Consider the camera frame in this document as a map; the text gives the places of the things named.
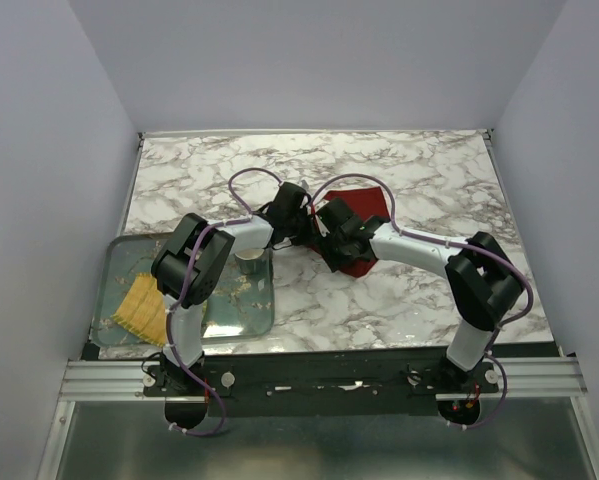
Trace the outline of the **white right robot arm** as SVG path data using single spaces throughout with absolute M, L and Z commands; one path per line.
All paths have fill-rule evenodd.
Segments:
M 528 282 L 492 235 L 444 239 L 419 231 L 398 231 L 379 216 L 364 220 L 341 198 L 315 213 L 314 244 L 333 271 L 375 261 L 393 261 L 447 280 L 460 315 L 459 327 L 439 367 L 439 379 L 459 392 L 475 380 L 495 331 Z

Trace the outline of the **white cup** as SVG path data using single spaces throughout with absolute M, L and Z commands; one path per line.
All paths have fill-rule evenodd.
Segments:
M 244 275 L 258 275 L 264 269 L 268 259 L 266 249 L 248 249 L 234 254 L 240 272 Z

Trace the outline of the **aluminium frame rail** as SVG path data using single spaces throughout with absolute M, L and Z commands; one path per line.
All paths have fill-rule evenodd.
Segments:
M 508 379 L 507 397 L 582 397 L 588 393 L 578 360 L 572 357 L 501 358 Z M 139 361 L 74 361 L 65 369 L 59 399 L 66 402 L 186 402 L 200 403 L 202 396 L 144 393 L 144 373 Z

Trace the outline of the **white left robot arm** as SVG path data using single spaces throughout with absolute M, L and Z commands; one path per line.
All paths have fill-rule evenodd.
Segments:
M 204 356 L 202 306 L 213 293 L 229 258 L 250 250 L 267 251 L 310 235 L 308 192 L 284 182 L 274 199 L 238 219 L 212 223 L 185 215 L 151 267 L 165 305 L 163 355 L 172 365 L 166 382 L 180 395 L 193 393 L 201 380 L 195 365 Z

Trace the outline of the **floral metal tray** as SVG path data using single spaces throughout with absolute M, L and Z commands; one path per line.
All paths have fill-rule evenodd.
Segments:
M 168 233 L 125 235 L 116 238 L 106 252 L 90 340 L 98 347 L 150 345 L 118 325 L 112 318 L 139 273 L 149 273 Z M 267 249 L 265 269 L 258 275 L 240 272 L 231 255 L 220 279 L 203 305 L 202 339 L 218 343 L 238 337 L 262 336 L 275 316 L 272 251 Z

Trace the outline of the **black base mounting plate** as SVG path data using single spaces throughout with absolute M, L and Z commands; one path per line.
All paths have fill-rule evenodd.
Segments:
M 442 347 L 208 355 L 187 369 L 161 353 L 116 361 L 105 379 L 130 379 L 139 399 L 161 401 L 174 429 L 203 432 L 238 418 L 440 415 L 475 424 L 480 398 L 498 392 L 484 360 L 463 372 Z

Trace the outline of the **red cloth napkin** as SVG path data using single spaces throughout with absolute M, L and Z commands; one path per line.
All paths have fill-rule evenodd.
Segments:
M 320 236 L 334 232 L 349 236 L 362 227 L 375 234 L 379 227 L 388 222 L 387 205 L 379 187 L 330 190 L 324 200 L 325 202 L 319 208 L 313 210 L 315 236 L 314 243 L 310 247 L 319 255 Z M 344 274 L 360 278 L 367 273 Z

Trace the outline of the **yellow woven coaster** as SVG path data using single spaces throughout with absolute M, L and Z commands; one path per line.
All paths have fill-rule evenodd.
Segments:
M 163 347 L 167 343 L 166 313 L 174 303 L 175 298 L 158 290 L 152 275 L 139 273 L 112 318 L 143 342 Z

